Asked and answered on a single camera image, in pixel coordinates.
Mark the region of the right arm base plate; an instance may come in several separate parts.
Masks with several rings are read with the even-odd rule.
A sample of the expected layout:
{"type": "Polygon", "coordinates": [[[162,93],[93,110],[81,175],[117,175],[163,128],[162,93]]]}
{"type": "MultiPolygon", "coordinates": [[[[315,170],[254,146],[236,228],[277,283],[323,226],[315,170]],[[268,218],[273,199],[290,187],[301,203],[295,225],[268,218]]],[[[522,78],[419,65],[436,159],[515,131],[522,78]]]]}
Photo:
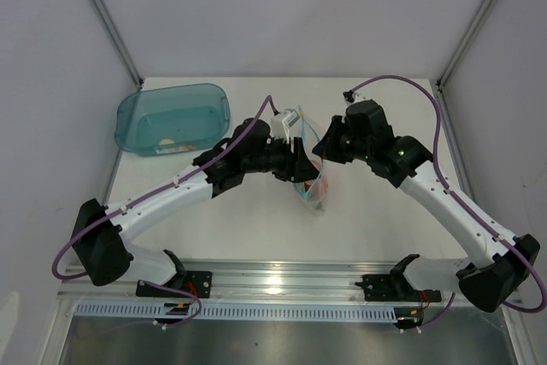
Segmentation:
{"type": "Polygon", "coordinates": [[[419,291],[404,278],[391,274],[364,274],[354,285],[363,291],[367,302],[440,303],[440,291],[419,291]]]}

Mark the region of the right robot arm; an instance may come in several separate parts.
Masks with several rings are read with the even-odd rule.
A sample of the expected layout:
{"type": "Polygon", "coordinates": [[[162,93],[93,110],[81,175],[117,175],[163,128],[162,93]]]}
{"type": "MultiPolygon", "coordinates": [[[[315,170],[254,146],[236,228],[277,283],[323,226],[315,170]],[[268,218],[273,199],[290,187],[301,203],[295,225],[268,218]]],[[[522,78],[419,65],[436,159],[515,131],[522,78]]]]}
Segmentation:
{"type": "Polygon", "coordinates": [[[375,101],[354,102],[344,115],[333,116],[313,152],[329,162],[365,162],[426,209],[465,251],[460,259],[404,257],[390,271],[396,297],[406,300],[425,290],[459,292],[475,308],[491,313],[531,273],[539,242],[493,225],[487,213],[450,185],[434,154],[418,139],[394,134],[375,101]]]}

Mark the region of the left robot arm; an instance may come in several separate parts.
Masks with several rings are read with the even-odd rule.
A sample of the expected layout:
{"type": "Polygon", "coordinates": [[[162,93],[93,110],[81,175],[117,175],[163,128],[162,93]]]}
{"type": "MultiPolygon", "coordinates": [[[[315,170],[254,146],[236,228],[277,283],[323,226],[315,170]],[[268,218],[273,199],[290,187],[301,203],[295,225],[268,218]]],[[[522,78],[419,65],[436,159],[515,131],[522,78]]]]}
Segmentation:
{"type": "Polygon", "coordinates": [[[95,286],[117,280],[148,281],[169,297],[185,288],[185,269],[171,250],[135,245],[146,230],[185,207],[206,202],[238,185],[247,174],[272,174],[303,183],[318,177],[303,140],[271,136],[270,126],[247,119],[232,136],[196,157],[181,174],[135,198],[115,205],[96,199],[83,203],[74,224],[71,247],[95,286]]]}

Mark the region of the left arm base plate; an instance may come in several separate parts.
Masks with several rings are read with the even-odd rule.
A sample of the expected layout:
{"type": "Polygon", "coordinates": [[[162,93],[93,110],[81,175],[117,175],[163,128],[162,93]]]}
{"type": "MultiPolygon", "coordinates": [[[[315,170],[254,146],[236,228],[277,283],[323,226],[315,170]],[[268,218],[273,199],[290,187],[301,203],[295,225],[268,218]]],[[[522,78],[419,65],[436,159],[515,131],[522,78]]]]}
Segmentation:
{"type": "Polygon", "coordinates": [[[187,271],[184,278],[181,274],[176,274],[164,287],[165,291],[156,286],[150,286],[140,280],[136,287],[137,297],[178,297],[183,295],[178,291],[190,293],[198,298],[209,298],[213,285],[213,273],[210,271],[187,271]]]}

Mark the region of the green toy pepper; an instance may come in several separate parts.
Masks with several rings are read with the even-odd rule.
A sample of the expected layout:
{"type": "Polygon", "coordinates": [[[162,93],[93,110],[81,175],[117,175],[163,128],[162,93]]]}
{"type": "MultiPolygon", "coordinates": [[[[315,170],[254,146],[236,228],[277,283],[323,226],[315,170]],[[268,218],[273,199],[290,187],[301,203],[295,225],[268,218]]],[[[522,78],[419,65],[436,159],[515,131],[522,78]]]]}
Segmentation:
{"type": "Polygon", "coordinates": [[[325,211],[324,203],[319,197],[309,197],[304,200],[304,204],[313,212],[322,213],[325,211]]]}

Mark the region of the clear zip top bag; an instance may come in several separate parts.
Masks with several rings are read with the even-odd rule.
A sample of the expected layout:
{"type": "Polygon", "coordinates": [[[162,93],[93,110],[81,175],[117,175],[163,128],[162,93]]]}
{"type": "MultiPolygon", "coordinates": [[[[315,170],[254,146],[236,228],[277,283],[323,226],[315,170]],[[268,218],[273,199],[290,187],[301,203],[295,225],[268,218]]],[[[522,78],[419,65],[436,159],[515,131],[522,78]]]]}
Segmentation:
{"type": "Polygon", "coordinates": [[[294,183],[300,203],[312,214],[323,215],[326,211],[328,180],[324,160],[313,153],[313,148],[324,136],[320,127],[302,106],[297,107],[298,121],[291,128],[291,134],[302,140],[306,159],[303,165],[303,182],[294,183]]]}

